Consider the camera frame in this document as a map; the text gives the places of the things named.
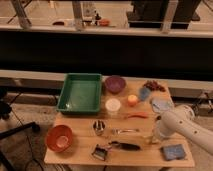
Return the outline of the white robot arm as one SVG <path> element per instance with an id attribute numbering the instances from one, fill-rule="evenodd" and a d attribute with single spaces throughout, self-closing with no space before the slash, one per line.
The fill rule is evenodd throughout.
<path id="1" fill-rule="evenodd" d="M 194 122 L 194 111 L 188 105 L 179 105 L 160 114 L 153 135 L 159 140 L 169 139 L 174 133 L 188 138 L 213 155 L 213 131 Z"/>

